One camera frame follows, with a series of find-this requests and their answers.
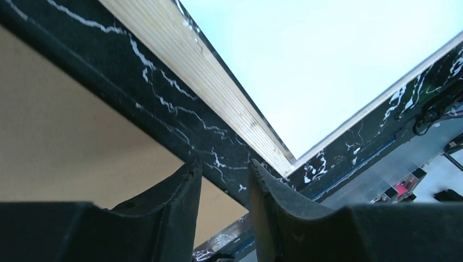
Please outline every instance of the white wall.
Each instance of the white wall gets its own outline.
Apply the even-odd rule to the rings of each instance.
[[[463,150],[454,153],[452,157],[463,163]],[[427,175],[413,191],[417,196],[415,203],[438,203],[439,201],[433,198],[434,194],[446,189],[453,189],[463,195],[463,171],[446,157],[434,159],[425,165],[423,170]]]

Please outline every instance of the black cable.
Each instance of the black cable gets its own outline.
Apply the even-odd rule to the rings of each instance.
[[[412,130],[413,130],[413,133],[414,133],[415,135],[417,135],[417,136],[423,136],[423,135],[425,135],[425,134],[428,132],[428,130],[431,128],[431,126],[432,126],[433,124],[438,123],[438,122],[441,122],[441,121],[444,121],[444,120],[456,119],[456,118],[463,118],[463,115],[458,115],[458,116],[448,116],[448,115],[447,115],[447,116],[443,116],[443,117],[439,117],[439,118],[431,118],[431,119],[428,119],[428,120],[421,120],[421,121],[420,121],[420,120],[417,120],[417,121],[415,122],[415,124],[413,125]],[[423,133],[418,132],[418,124],[419,124],[419,123],[423,123],[423,124],[424,124],[424,123],[429,123],[429,124],[428,124],[428,127],[426,128],[426,130],[424,130]]]

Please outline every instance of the white paint streak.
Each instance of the white paint streak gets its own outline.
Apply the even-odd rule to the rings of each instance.
[[[132,46],[132,50],[133,52],[136,54],[136,56],[138,56],[138,58],[141,60],[142,64],[146,67],[149,67],[151,70],[155,71],[156,70],[156,67],[155,65],[153,64],[153,62],[151,62],[150,60],[146,59],[145,55],[143,55],[140,50],[138,50],[138,46],[135,42],[135,40],[132,39],[132,36],[130,36],[130,44]]]
[[[215,170],[217,170],[217,171],[220,173],[220,180],[222,180],[222,182],[223,182],[224,184],[227,184],[227,183],[225,182],[225,179],[223,178],[223,172],[220,170],[220,168],[216,167],[215,165],[211,165],[211,164],[209,164],[209,163],[204,163],[204,164],[207,165],[210,169],[215,169]]]
[[[187,91],[183,90],[180,88],[179,84],[177,84],[177,81],[175,80],[172,80],[170,78],[168,78],[166,75],[165,75],[165,72],[161,70],[161,74],[162,74],[162,77],[164,77],[164,79],[167,80],[167,82],[169,82],[169,84],[172,86],[172,87],[175,87],[180,93],[186,95],[187,97],[191,98],[191,100],[195,101],[195,100],[198,100],[199,97],[197,96],[192,96],[190,94],[187,93]]]
[[[201,251],[196,251],[193,253],[194,258],[196,259],[197,262],[201,262],[204,260],[208,260],[214,252],[209,251],[209,250],[201,250]]]
[[[238,192],[241,192],[242,190],[246,190],[247,187],[244,187],[242,184],[240,184],[240,189],[238,189]]]
[[[122,28],[114,27],[114,26],[105,27],[105,26],[103,26],[102,24],[100,24],[98,22],[95,22],[95,21],[92,21],[92,20],[87,20],[87,19],[83,18],[82,16],[71,12],[68,8],[57,4],[53,0],[46,0],[46,1],[49,4],[51,4],[53,7],[58,9],[59,11],[62,11],[64,13],[66,13],[68,16],[76,19],[77,21],[81,22],[82,24],[84,24],[86,26],[98,28],[98,29],[100,29],[101,31],[103,31],[105,33],[112,32],[112,33],[116,33],[116,34],[127,34],[127,32],[124,31]]]
[[[177,7],[179,8],[180,12],[182,13],[183,16],[185,16],[185,12],[183,12],[182,6],[180,6],[180,1],[175,0],[175,3],[177,4]]]
[[[13,4],[13,2],[12,2],[11,0],[5,0],[5,2],[6,2],[7,4],[9,4],[10,7],[11,7],[22,19],[27,20],[27,19],[29,18],[25,13],[23,13],[23,11],[19,10],[19,8],[18,8],[15,4]]]
[[[347,174],[345,177],[343,177],[342,179],[340,179],[339,181],[337,181],[334,185],[332,185],[331,187],[329,187],[327,190],[325,190],[325,192],[323,192],[322,194],[318,195],[316,198],[314,198],[313,200],[317,200],[319,199],[320,197],[322,197],[326,192],[330,191],[331,189],[333,188],[336,188],[339,184],[341,184],[342,182],[344,182],[345,180],[349,179],[352,175],[355,174],[355,172],[357,172],[357,170],[361,169],[362,167],[364,167],[366,164],[368,164],[370,161],[372,161],[374,158],[376,158],[377,156],[379,156],[379,154],[381,154],[381,152],[383,152],[386,148],[388,148],[390,145],[392,145],[394,142],[392,142],[391,144],[383,147],[381,150],[379,150],[376,154],[374,154],[373,156],[371,156],[369,159],[367,159],[366,161],[364,161],[363,163],[361,163],[358,167],[356,167],[355,169],[353,169],[349,174]]]

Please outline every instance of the dark plastic part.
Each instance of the dark plastic part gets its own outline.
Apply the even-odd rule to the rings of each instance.
[[[199,160],[104,210],[92,203],[1,203],[1,261],[190,262]]]
[[[251,217],[259,262],[461,261],[463,206],[383,204],[332,211],[253,161]]]
[[[405,203],[405,202],[412,202],[412,201],[415,200],[416,198],[417,198],[416,195],[411,194],[411,195],[407,196],[406,198],[404,198],[401,202],[402,202],[402,203]]]
[[[444,153],[453,154],[463,148],[463,133],[455,137],[444,147]]]
[[[417,168],[415,171],[412,172],[412,174],[413,174],[416,178],[422,179],[427,173],[426,173],[426,171],[424,171],[423,169]]]
[[[462,202],[463,196],[452,189],[447,189],[434,194],[434,198],[439,202]]]
[[[390,187],[386,192],[384,192],[388,197],[391,199],[395,198],[397,196],[397,190],[394,188]]]

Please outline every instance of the light wood strip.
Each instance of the light wood strip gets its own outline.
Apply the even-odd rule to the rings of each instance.
[[[170,0],[100,0],[282,176],[294,167],[253,106]]]

